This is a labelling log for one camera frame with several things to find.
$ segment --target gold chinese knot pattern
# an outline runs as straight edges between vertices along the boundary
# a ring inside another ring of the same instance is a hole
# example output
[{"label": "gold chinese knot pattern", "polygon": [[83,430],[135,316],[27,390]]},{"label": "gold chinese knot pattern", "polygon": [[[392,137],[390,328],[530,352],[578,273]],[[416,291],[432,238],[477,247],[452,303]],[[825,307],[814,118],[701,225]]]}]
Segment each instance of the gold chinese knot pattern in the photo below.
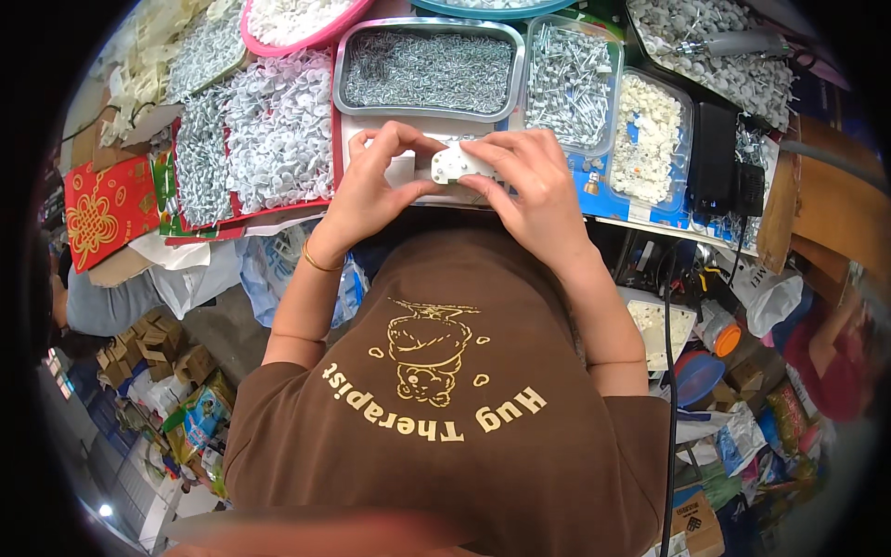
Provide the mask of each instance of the gold chinese knot pattern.
[{"label": "gold chinese knot pattern", "polygon": [[111,242],[118,235],[118,220],[108,214],[109,199],[100,197],[97,200],[98,191],[97,184],[92,195],[81,195],[75,207],[65,209],[71,250],[82,254],[78,270],[84,268],[89,254],[98,252],[102,244]]}]

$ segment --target concrete floor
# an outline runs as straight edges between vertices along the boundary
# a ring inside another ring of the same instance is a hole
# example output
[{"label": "concrete floor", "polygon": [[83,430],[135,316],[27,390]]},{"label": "concrete floor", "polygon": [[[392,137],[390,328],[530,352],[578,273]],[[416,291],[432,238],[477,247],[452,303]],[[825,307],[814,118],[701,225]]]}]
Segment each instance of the concrete floor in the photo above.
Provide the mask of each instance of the concrete floor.
[{"label": "concrete floor", "polygon": [[192,344],[203,344],[236,387],[263,361],[269,329],[254,319],[240,284],[217,296],[213,307],[196,307],[183,328]]}]

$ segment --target brown t-shirt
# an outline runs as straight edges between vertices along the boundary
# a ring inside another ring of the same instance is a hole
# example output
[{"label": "brown t-shirt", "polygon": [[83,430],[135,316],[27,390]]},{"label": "brown t-shirt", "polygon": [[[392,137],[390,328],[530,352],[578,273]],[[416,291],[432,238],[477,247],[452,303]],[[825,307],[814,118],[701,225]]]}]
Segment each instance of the brown t-shirt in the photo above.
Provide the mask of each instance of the brown t-shirt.
[{"label": "brown t-shirt", "polygon": [[642,555],[665,503],[668,405],[600,396],[553,285],[491,233],[403,244],[315,369],[264,365],[239,387],[235,507],[422,509],[475,526],[481,554]]}]

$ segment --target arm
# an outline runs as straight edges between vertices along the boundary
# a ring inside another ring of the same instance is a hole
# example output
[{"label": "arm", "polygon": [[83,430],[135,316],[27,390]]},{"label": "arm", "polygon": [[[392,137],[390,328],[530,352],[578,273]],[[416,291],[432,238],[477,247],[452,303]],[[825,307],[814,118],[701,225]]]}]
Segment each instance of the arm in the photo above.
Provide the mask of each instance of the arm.
[{"label": "arm", "polygon": [[[365,143],[374,139],[372,145]],[[307,240],[306,251],[323,269],[300,258],[275,312],[263,364],[292,362],[312,369],[325,350],[324,339],[340,284],[344,255],[356,242],[380,231],[422,195],[437,189],[419,180],[391,189],[384,171],[393,157],[412,149],[429,153],[445,146],[405,124],[388,122],[380,130],[364,130],[349,140],[350,165],[328,212]]]},{"label": "arm", "polygon": [[514,200],[484,176],[459,179],[486,196],[508,232],[560,280],[594,387],[603,397],[647,395],[643,339],[588,239],[566,156],[553,132],[496,132],[461,147],[491,164],[519,193]]},{"label": "arm", "polygon": [[845,328],[854,310],[857,309],[859,301],[860,298],[856,295],[856,292],[849,295],[840,307],[832,311],[830,316],[826,318],[826,321],[817,329],[810,342],[808,342],[807,353],[811,357],[813,368],[816,370],[818,377],[822,377],[826,373],[832,360],[838,354],[835,348],[835,340],[838,334]]}]

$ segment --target rectangular metal tray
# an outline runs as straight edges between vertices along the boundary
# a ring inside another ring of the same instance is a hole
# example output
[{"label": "rectangular metal tray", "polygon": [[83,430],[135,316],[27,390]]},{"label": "rectangular metal tray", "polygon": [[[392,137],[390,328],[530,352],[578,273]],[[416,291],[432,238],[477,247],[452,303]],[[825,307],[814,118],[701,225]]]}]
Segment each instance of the rectangular metal tray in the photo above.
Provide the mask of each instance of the rectangular metal tray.
[{"label": "rectangular metal tray", "polygon": [[[416,107],[399,105],[355,106],[347,102],[346,87],[350,57],[347,45],[358,32],[380,29],[392,32],[406,32],[419,36],[432,36],[442,33],[458,33],[470,37],[491,37],[507,41],[513,45],[513,60],[508,72],[507,102],[492,114],[456,109]],[[523,79],[526,43],[516,29],[494,21],[460,20],[453,18],[386,18],[363,21],[355,25],[340,39],[337,59],[334,62],[334,87],[331,91],[334,105],[344,114],[353,116],[428,116],[482,122],[484,124],[503,120],[511,115],[517,106],[519,90]]]}]

